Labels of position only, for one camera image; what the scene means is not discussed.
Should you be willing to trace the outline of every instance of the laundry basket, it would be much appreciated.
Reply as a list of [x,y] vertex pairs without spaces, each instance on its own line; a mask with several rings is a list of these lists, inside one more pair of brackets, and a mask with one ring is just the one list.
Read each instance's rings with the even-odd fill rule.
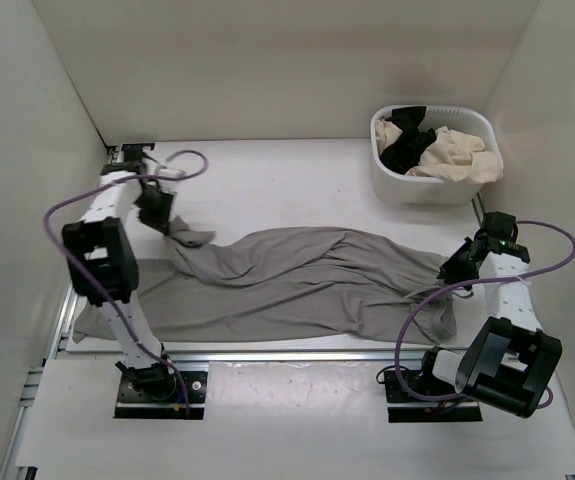
[[[458,205],[469,202],[480,190],[482,185],[469,185],[465,183],[445,182],[439,178],[412,177],[399,175],[385,167],[378,156],[376,147],[376,120],[381,117],[388,118],[391,111],[410,105],[392,105],[381,108],[371,119],[371,179],[376,195],[385,203],[397,205],[401,203]],[[427,105],[425,119],[419,130],[440,128],[447,126],[469,135],[476,135],[485,142],[485,151],[498,156],[501,168],[503,159],[498,151],[498,144],[494,130],[483,115],[469,108],[441,107]]]

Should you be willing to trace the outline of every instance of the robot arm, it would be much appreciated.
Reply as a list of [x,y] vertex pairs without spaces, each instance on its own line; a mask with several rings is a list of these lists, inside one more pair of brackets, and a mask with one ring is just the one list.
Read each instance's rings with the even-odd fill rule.
[[[515,243],[515,217],[485,215],[474,240],[441,267],[447,284],[462,280],[519,276],[528,271],[527,249]],[[423,359],[421,372],[472,399],[529,417],[537,408],[562,355],[560,340],[545,334],[536,320],[526,282],[485,284],[489,318],[461,355],[435,348]],[[502,363],[515,355],[521,368]]]
[[[124,161],[106,165],[101,185],[115,183],[134,174],[146,174],[147,164],[142,150],[126,150]],[[163,176],[178,177],[177,170],[163,169]],[[136,391],[152,397],[164,397],[175,389],[175,379],[163,363],[145,354],[167,359],[163,344],[149,328],[138,302],[138,265],[123,222],[135,204],[140,207],[141,223],[169,233],[169,215],[174,199],[171,184],[130,181],[109,188],[95,197],[80,221],[62,229],[64,246],[83,263],[105,287],[125,314],[123,322],[112,306],[71,262],[69,271],[73,287],[79,295],[97,307],[107,319],[124,352],[117,367]]]

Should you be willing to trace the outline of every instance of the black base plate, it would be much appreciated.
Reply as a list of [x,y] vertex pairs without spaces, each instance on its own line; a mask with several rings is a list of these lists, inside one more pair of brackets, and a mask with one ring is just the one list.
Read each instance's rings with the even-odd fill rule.
[[114,418],[147,418],[169,420],[202,420],[205,415],[205,398],[207,396],[207,372],[182,371],[189,394],[191,408],[189,416],[184,405],[177,410],[176,393],[167,399],[153,399],[143,392],[137,392],[125,375],[120,378]]
[[[454,393],[453,387],[444,382],[435,379],[419,381],[419,373],[418,370],[403,371],[403,378],[414,390],[425,395]],[[443,413],[436,409],[435,402],[420,402],[405,393],[398,382],[396,372],[391,370],[384,372],[384,379],[387,403],[396,405],[387,408],[389,423],[480,422],[483,419],[477,402],[466,401],[453,410]]]

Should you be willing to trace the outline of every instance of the white table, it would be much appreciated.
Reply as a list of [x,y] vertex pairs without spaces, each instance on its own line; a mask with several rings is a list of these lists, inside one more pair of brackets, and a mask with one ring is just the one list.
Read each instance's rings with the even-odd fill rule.
[[575,474],[558,382],[528,420],[389,424],[382,364],[212,363],[202,421],[112,418],[111,359],[47,363],[16,464],[36,480],[506,479]]
[[[203,152],[211,168],[178,187],[176,209],[195,229],[216,230],[221,245],[265,228],[336,225],[450,255],[478,228],[471,205],[383,204],[371,189],[366,140],[159,143],[152,154],[162,159],[182,148]],[[190,171],[199,162],[188,158],[182,165]],[[159,235],[134,218],[127,231],[138,257],[163,255]],[[482,290],[457,301],[455,313],[459,330],[449,345],[467,347],[487,318]],[[557,381],[550,385],[552,406],[529,420],[482,406],[481,423],[392,425],[384,388],[374,380],[385,363],[367,361],[374,358],[368,355],[353,362],[302,360],[386,351],[385,360],[393,344],[336,335],[166,346],[177,352],[174,358],[197,352],[206,361],[210,353],[228,353],[219,358],[242,362],[250,352],[267,352],[274,361],[209,363],[203,421],[117,420],[118,345],[69,342],[65,355],[47,362],[16,464],[38,467],[37,480],[550,480],[575,474],[575,433]],[[410,358],[422,355],[417,345],[405,348]],[[295,358],[301,361],[285,361]]]

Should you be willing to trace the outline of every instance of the wrinkled fabric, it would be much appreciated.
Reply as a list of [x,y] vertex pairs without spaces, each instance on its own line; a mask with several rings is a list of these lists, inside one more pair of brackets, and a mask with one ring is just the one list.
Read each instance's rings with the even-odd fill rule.
[[502,178],[500,160],[493,152],[484,151],[482,138],[447,127],[436,130],[436,137],[420,156],[420,165],[407,175],[469,184],[491,183]]
[[376,148],[379,156],[389,145],[396,143],[396,140],[403,133],[400,128],[384,118],[376,120],[374,132],[376,134]]
[[[349,333],[396,341],[411,310],[437,288],[446,260],[385,237],[333,227],[252,233],[220,247],[168,238],[169,260],[139,260],[139,299],[162,341],[251,342]],[[74,325],[114,336],[87,306]],[[451,300],[428,305],[405,337],[431,344],[456,333]]]
[[407,171],[420,163],[420,156],[425,149],[436,141],[433,129],[426,132],[418,130],[425,118],[427,107],[404,107],[392,110],[387,122],[401,130],[399,138],[380,155],[380,161],[392,172],[405,175]]
[[169,222],[169,235],[171,239],[184,247],[197,248],[211,242],[216,236],[216,232],[192,230],[182,218],[174,217]]

